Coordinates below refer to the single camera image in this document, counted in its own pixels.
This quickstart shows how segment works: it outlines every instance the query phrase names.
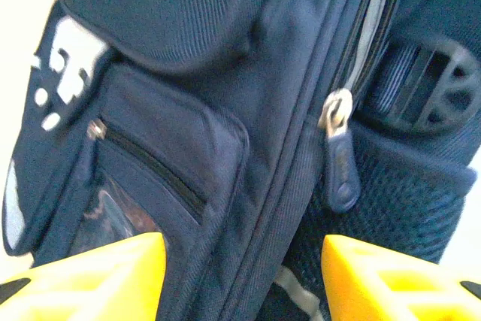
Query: yellow plastic piece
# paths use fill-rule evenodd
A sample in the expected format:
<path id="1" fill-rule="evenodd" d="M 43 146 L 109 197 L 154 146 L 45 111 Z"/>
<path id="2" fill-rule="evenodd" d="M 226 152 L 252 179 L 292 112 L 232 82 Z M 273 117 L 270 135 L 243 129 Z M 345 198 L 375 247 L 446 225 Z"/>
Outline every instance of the yellow plastic piece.
<path id="1" fill-rule="evenodd" d="M 165 275 L 160 233 L 146 233 L 33 268 L 0 305 L 0 320 L 154 320 Z"/>
<path id="2" fill-rule="evenodd" d="M 459 284 L 470 278 L 421 259 L 329 235 L 321 267 L 333 321 L 481 320 L 481 301 Z"/>

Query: mesh side pocket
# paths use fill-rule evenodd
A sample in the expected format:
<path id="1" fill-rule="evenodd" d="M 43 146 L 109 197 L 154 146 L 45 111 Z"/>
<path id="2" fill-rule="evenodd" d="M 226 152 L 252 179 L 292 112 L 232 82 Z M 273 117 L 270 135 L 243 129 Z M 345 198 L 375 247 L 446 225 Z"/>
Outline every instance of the mesh side pocket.
<path id="1" fill-rule="evenodd" d="M 326 235 L 347 235 L 438 262 L 476 177 L 462 165 L 426 156 L 365 127 L 354 124 L 352 133 L 360 199 L 347 213 L 332 213 L 322 206 L 321 179 L 283 263 L 320 297 L 325 315 L 320 250 Z"/>

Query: zipper pull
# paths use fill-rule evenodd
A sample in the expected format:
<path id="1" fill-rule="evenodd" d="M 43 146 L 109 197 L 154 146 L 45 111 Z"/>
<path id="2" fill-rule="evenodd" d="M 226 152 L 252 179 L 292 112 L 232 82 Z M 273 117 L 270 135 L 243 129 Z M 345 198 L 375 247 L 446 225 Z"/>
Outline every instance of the zipper pull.
<path id="1" fill-rule="evenodd" d="M 336 213 L 348 211 L 361 195 L 352 135 L 347 127 L 351 113 L 351 92 L 338 89 L 325 100 L 318 123 L 326 134 L 325 200 Z"/>
<path id="2" fill-rule="evenodd" d="M 85 141 L 78 160 L 78 178 L 83 184 L 93 182 L 95 175 L 95 158 L 97 155 L 97 140 L 104 139 L 107 127 L 101 120 L 91 120 L 87 127 Z"/>

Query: black zipper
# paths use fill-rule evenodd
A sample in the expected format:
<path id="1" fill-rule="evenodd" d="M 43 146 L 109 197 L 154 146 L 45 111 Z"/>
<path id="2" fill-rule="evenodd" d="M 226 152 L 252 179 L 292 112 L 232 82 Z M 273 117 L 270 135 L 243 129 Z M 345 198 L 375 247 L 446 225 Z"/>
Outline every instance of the black zipper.
<path id="1" fill-rule="evenodd" d="M 334 92 L 336 89 L 342 88 L 344 82 L 347 81 L 349 76 L 349 67 L 351 62 L 349 61 L 355 56 L 356 46 L 358 43 L 359 31 L 361 30 L 364 16 L 368 9 L 369 0 L 362 0 L 362 6 L 359 8 L 355 18 L 355 25 L 352 28 L 351 33 L 347 41 L 347 46 L 341 57 L 341 61 L 331 85 L 329 87 L 329 93 Z M 386 37 L 389 30 L 389 26 L 392 21 L 392 16 L 398 5 L 398 0 L 386 0 L 386 4 L 383 8 L 383 13 L 380 18 L 380 23 L 376 29 L 374 39 L 369 48 L 368 57 L 362 66 L 361 73 L 358 80 L 352 85 L 352 89 L 349 91 L 352 94 L 354 104 L 357 104 L 359 98 L 364 94 L 365 89 L 369 85 L 369 76 L 371 75 L 374 66 L 376 66 L 377 55 L 382 50 L 386 43 Z"/>
<path id="2" fill-rule="evenodd" d="M 378 53 L 385 42 L 392 15 L 398 0 L 386 0 L 380 14 L 379 23 L 372 34 L 369 48 L 365 50 L 363 62 L 355 71 L 352 59 L 357 62 L 359 37 L 362 23 L 370 9 L 371 0 L 362 0 L 355 25 L 341 56 L 337 73 L 329 85 L 329 96 L 322 106 L 319 127 L 326 130 L 325 139 L 325 205 L 336 213 L 343 213 L 354 206 L 361 195 L 361 183 L 355 164 L 352 135 L 348 129 L 348 121 L 353 108 L 357 105 L 363 92 L 368 87 L 369 76 L 376 65 Z"/>
<path id="3" fill-rule="evenodd" d="M 103 140 L 115 144 L 128 154 L 146 165 L 153 173 L 162 178 L 179 196 L 185 209 L 199 223 L 204 212 L 205 201 L 197 196 L 174 172 L 152 156 L 143 147 L 136 144 L 121 131 L 101 120 L 91 121 L 87 134 L 90 139 Z"/>

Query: front pocket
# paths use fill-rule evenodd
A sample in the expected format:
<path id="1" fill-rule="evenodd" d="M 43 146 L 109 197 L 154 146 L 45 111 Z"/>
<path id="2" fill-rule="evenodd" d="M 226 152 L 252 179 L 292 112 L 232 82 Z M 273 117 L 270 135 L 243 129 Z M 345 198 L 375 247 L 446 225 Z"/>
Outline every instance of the front pocket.
<path id="1" fill-rule="evenodd" d="M 142 232 L 161 232 L 168 262 L 159 317 L 188 307 L 241 181 L 247 132 L 158 77 L 127 65 L 105 75 L 107 91 L 86 142 L 89 207 L 70 254 Z"/>

